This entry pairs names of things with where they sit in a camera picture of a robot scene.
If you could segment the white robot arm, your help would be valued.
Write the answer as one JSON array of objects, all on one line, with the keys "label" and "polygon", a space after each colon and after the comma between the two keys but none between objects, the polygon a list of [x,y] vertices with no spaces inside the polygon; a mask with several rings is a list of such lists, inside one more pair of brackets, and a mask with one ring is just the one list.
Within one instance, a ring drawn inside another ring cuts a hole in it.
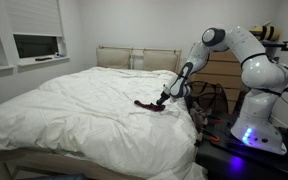
[{"label": "white robot arm", "polygon": [[192,47],[180,72],[163,85],[157,104],[187,96],[188,77],[203,68],[212,52],[231,50],[240,62],[242,82],[250,88],[245,95],[231,134],[244,145],[271,153],[287,153],[282,135],[269,122],[272,109],[282,93],[288,91],[288,66],[268,59],[264,46],[248,30],[207,29]]}]

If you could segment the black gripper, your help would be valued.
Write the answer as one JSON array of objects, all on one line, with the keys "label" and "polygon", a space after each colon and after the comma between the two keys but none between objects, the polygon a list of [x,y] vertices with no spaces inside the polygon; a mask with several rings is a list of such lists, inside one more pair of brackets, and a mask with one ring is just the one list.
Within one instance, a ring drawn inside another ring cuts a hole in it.
[{"label": "black gripper", "polygon": [[160,106],[165,106],[165,103],[164,103],[164,102],[165,102],[166,100],[168,100],[169,98],[170,98],[170,95],[169,95],[168,93],[162,92],[160,99],[156,100],[156,104],[157,104],[157,105],[160,104]]}]

